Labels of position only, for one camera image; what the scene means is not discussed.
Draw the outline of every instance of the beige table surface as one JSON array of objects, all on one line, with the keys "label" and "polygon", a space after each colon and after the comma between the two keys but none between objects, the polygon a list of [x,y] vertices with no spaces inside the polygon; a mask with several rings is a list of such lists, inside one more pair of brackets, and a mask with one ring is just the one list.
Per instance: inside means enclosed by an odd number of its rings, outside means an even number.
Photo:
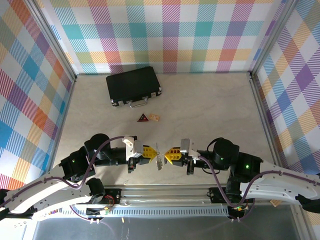
[{"label": "beige table surface", "polygon": [[[179,147],[181,139],[191,138],[205,150],[215,138],[224,137],[240,146],[240,151],[272,162],[271,152],[259,118],[247,73],[158,74],[162,95],[146,106],[113,107],[106,76],[81,75],[67,113],[54,165],[83,146],[94,134],[110,138],[136,135],[145,145],[164,154]],[[160,115],[160,121],[137,122],[145,113]],[[121,140],[111,147],[124,147]],[[105,185],[210,184],[213,176],[196,168],[186,175],[186,167],[170,164],[158,171],[156,161],[138,165],[128,174],[127,166],[97,167],[96,176]],[[218,177],[226,183],[229,171]]]}]

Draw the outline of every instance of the red triangle block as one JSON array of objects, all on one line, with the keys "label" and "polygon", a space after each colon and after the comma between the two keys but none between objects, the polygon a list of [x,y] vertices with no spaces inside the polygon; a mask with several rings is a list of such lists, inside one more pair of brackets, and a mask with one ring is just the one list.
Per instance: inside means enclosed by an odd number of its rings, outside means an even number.
[{"label": "red triangle block", "polygon": [[147,116],[142,113],[141,117],[139,118],[139,120],[137,122],[149,122],[149,119],[147,118]]}]

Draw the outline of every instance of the briefcase handle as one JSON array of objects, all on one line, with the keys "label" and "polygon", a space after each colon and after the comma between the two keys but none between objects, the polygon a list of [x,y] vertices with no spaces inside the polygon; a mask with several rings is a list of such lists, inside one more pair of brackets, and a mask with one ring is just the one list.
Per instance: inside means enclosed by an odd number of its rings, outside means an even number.
[{"label": "briefcase handle", "polygon": [[148,103],[148,97],[145,97],[144,98],[144,101],[145,101],[145,103],[141,103],[141,104],[138,104],[138,105],[135,105],[135,106],[132,106],[132,102],[130,101],[129,102],[129,105],[130,105],[130,108],[137,108],[137,107],[141,107],[141,106],[144,106],[144,105],[147,105],[147,103]]}]

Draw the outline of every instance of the plaid wall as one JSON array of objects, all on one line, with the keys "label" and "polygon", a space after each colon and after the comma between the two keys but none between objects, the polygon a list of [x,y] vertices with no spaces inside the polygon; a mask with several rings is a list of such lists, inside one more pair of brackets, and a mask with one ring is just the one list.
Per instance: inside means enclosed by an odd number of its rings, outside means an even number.
[{"label": "plaid wall", "polygon": [[44,173],[71,85],[23,0],[0,1],[0,189]]},{"label": "plaid wall", "polygon": [[[299,1],[258,78],[284,167],[320,173],[320,0]],[[320,214],[308,216],[320,239]]]},{"label": "plaid wall", "polygon": [[202,73],[248,71],[281,0],[38,3],[78,73]]}]

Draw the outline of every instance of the cable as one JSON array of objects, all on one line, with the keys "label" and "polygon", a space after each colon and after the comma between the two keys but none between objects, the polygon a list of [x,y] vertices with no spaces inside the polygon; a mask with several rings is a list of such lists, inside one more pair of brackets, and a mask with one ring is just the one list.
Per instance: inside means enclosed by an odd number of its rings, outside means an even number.
[{"label": "cable", "polygon": [[[250,209],[249,209],[249,211],[246,213],[246,211],[244,211],[244,215],[242,216],[242,217],[239,217],[239,220],[243,220],[243,219],[245,219],[245,218],[247,218],[251,213],[252,213],[252,211],[253,211],[253,208],[255,207],[255,202],[256,202],[256,199],[254,198],[253,199],[253,202],[252,202],[252,205],[251,205],[251,207],[250,207]],[[237,217],[234,217],[234,216],[232,216],[232,215],[229,215],[231,218],[233,218],[233,219],[238,219]]]},{"label": "cable", "polygon": [[218,138],[212,140],[212,141],[209,143],[209,145],[206,147],[206,151],[209,152],[209,147],[210,147],[212,144],[214,144],[216,141],[218,141],[219,139],[222,139],[222,137],[218,137]]},{"label": "cable", "polygon": [[115,201],[115,199],[114,199],[114,197],[113,197],[113,196],[111,196],[111,195],[106,195],[106,196],[105,196],[105,198],[112,199],[112,201],[113,201],[113,205],[112,205],[112,207],[115,205],[116,201]]},{"label": "cable", "polygon": [[206,174],[212,175],[211,172],[208,172],[208,171],[204,170],[204,168],[201,168],[201,169],[202,169],[202,171],[204,171]]},{"label": "cable", "polygon": [[250,187],[252,186],[252,184],[253,184],[258,178],[260,178],[261,176],[266,175],[266,174],[285,175],[285,176],[293,177],[293,178],[300,179],[300,180],[302,180],[302,181],[306,181],[306,182],[308,182],[308,183],[311,183],[311,184],[320,186],[320,183],[319,183],[319,182],[316,182],[316,181],[307,179],[307,178],[302,177],[302,176],[297,176],[297,175],[294,175],[294,174],[291,174],[291,173],[288,173],[288,172],[275,171],[275,170],[263,171],[263,172],[257,174],[255,177],[252,178],[252,180],[249,182],[246,190],[244,191],[243,197],[241,198],[240,202],[234,204],[234,203],[230,202],[230,200],[229,200],[228,197],[226,196],[224,190],[222,189],[222,186],[221,186],[221,184],[220,184],[220,182],[219,182],[219,180],[218,180],[218,178],[217,178],[217,175],[216,175],[216,173],[215,173],[215,170],[214,170],[214,168],[212,167],[212,165],[210,164],[209,160],[206,159],[206,158],[203,157],[203,156],[200,156],[199,159],[202,160],[202,161],[204,161],[204,162],[209,166],[209,168],[210,168],[210,170],[211,170],[211,172],[212,172],[212,175],[213,175],[213,177],[214,177],[214,180],[216,181],[216,184],[217,184],[217,186],[218,186],[218,189],[219,189],[219,191],[220,191],[223,199],[225,200],[225,202],[226,202],[229,206],[231,206],[231,207],[233,207],[233,208],[237,208],[238,206],[242,205],[242,204],[245,202],[246,197],[247,197],[247,194],[248,194],[249,189],[250,189]]},{"label": "cable", "polygon": [[72,189],[75,189],[75,190],[79,190],[86,182],[86,179],[89,175],[89,172],[90,172],[90,169],[92,168],[96,158],[97,158],[97,155],[98,153],[101,151],[101,149],[107,145],[108,143],[110,143],[111,141],[113,140],[117,140],[117,139],[122,139],[124,138],[124,136],[116,136],[116,137],[113,137],[113,138],[110,138],[108,140],[106,140],[104,143],[102,143],[98,149],[95,151],[90,163],[89,163],[89,166],[87,167],[86,171],[85,171],[85,174],[83,176],[83,179],[82,179],[82,182],[79,184],[75,183],[75,184],[72,184],[70,182],[68,182],[67,180],[64,180],[62,177],[57,177],[57,176],[52,176],[52,177],[48,177],[48,178],[44,178],[43,180],[44,181],[37,181],[33,184],[31,184],[30,186],[27,186],[25,187],[24,189],[21,189],[20,191],[18,191],[16,194],[12,195],[12,198],[9,198],[8,200],[6,200],[5,202],[3,202],[2,204],[0,204],[0,209],[5,206],[6,204],[12,202],[15,200],[16,197],[18,197],[20,194],[24,193],[25,191],[27,191],[28,189],[30,188],[33,188],[34,186],[37,186],[41,183],[46,183],[47,181],[50,181],[50,180],[57,180],[57,181],[60,181],[60,182],[63,182],[65,184],[67,184],[70,188]]},{"label": "cable", "polygon": [[86,217],[81,216],[80,214],[78,214],[78,213],[76,212],[76,210],[74,210],[74,208],[73,208],[71,205],[70,205],[69,207],[70,207],[71,211],[72,211],[75,215],[77,215],[79,218],[81,218],[81,219],[83,219],[83,220],[85,220],[85,221],[87,221],[87,222],[91,222],[88,218],[86,218]]},{"label": "cable", "polygon": [[255,207],[255,203],[256,203],[256,199],[254,198],[249,211],[243,217],[240,217],[241,220],[247,218],[252,213],[252,211],[253,211],[253,209]]}]

